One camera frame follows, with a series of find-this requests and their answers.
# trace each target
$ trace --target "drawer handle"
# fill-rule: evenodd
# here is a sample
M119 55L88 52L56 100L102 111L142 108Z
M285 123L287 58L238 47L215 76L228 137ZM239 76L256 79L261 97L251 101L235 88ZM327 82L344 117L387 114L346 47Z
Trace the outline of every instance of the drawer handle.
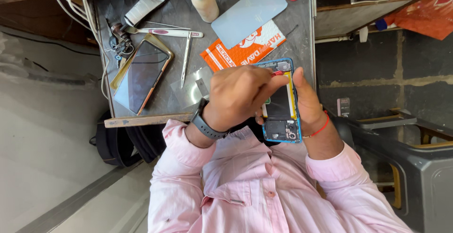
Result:
M360 3L379 3L379 2L384 2L384 1L389 1L389 0L362 0L362 1L351 0L351 5L360 4Z

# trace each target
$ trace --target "gray desk surface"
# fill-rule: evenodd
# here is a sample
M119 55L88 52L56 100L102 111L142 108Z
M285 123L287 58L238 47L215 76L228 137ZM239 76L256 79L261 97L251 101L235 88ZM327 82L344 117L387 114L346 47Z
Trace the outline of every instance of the gray desk surface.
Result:
M138 0L93 0L96 16L98 18L99 30L104 48L107 48L109 32L104 21L107 19L109 25L124 22L124 15L133 7ZM239 0L217 0L220 15L233 6ZM279 15L273 18L275 24L286 35L286 42L277 47L267 55L262 61L276 58L292 58L294 66L302 66L305 78L314 86L315 67L314 67L314 29L313 29L313 0L289 1L288 7ZM200 53L207 49L218 37L212 30L209 23L201 20L200 15L191 4L191 0L168 0L158 9L144 18L145 21L154 21L164 24L188 27L195 31L205 34L204 38L192 39L192 48L187 68L187 75L207 67L206 62L201 58ZM152 27L152 24L141 22L138 28ZM133 45L137 45L144 37L144 33L131 35ZM181 108L177 97L170 85L175 81L181 80L181 72L184 60L184 50L186 46L185 38L168 36L158 36L170 50L175 54L175 58L170 62L164 71L162 78L157 84L156 90L146 104L142 116L170 115L170 114L191 114L195 106ZM113 54L107 53L110 64L107 67L107 82L116 76L118 69ZM135 116L122 105L109 99L112 117L133 117Z

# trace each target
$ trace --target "person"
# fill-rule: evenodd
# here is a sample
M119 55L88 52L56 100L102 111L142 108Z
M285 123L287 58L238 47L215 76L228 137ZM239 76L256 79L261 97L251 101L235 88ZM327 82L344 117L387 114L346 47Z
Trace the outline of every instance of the person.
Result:
M261 105L288 82L249 65L218 71L201 117L217 132L253 115L262 124ZM300 144L268 147L248 126L214 140L194 123L168 121L167 149L151 179L148 232L411 232L327 120L302 68L293 83L302 135L327 122Z

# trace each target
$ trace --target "work desk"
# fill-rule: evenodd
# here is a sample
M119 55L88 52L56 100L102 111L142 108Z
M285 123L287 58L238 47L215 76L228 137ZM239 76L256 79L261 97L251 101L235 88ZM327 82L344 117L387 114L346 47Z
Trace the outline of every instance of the work desk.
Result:
M108 25L118 22L125 23L125 14L139 0L93 0L97 16L99 31L101 33L104 48L108 48L110 33ZM228 10L239 0L217 0L220 15ZM314 65L314 10L313 0L287 1L288 7L273 18L275 24L286 36L286 42L277 47L262 61L277 58L292 58L294 67L304 68L305 78L315 87ZM139 23L137 28L156 27L154 24L144 21L153 21L169 25L191 28L193 31L201 31L204 38L192 39L190 57L186 76L201 68L209 68L200 53L207 49L218 37L212 30L211 24L201 20L200 15L192 6L191 0L167 0L161 7L153 10ZM131 34L133 45L136 46L143 39L144 33ZM146 124L165 123L168 119L189 121L196 109L196 105L182 108L178 98L171 88L171 84L181 80L181 72L184 61L186 38L159 36L162 41L175 55L174 59L165 69L156 89L151 94L141 116L136 116L121 104L112 99L115 90L108 87L108 96L111 115L113 119L106 120L106 127L137 126ZM118 73L114 55L107 52L110 64L107 66L106 84Z

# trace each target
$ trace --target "watch strap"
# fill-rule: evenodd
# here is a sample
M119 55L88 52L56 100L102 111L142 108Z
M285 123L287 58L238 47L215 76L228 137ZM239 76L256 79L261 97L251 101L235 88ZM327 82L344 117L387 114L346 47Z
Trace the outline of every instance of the watch strap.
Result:
M198 130L201 131L205 136L211 139L220 139L227 136L227 132L216 132L215 130L211 129L206 122L201 118L201 115L196 115L195 119L192 120L192 123L197 126Z

